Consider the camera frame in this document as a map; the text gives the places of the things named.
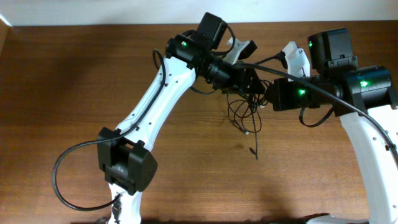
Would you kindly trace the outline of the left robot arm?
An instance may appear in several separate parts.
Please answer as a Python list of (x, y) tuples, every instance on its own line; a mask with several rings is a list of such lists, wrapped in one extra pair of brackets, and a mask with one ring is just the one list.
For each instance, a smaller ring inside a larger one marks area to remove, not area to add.
[(159, 71), (140, 102), (115, 130), (103, 128), (97, 145), (99, 168), (109, 184), (112, 203), (110, 223), (140, 223), (142, 192), (157, 171), (151, 154), (156, 137), (178, 99), (203, 76), (222, 93), (259, 95), (265, 88), (251, 68), (236, 68), (256, 45), (235, 38), (227, 52), (217, 52), (228, 29), (221, 18), (206, 13), (196, 30), (171, 38)]

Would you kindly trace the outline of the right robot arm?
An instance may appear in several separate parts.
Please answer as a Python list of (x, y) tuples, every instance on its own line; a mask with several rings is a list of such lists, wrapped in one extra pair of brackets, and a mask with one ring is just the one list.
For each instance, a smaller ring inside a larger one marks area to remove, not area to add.
[(340, 119), (356, 154), (366, 189), (366, 223), (397, 223), (397, 92), (388, 69), (359, 68), (348, 29), (328, 30), (308, 38), (310, 56), (289, 42), (278, 59), (288, 74), (307, 81), (347, 102), (353, 111), (288, 78), (272, 82), (266, 91), (274, 111), (330, 105), (321, 125), (331, 115)]

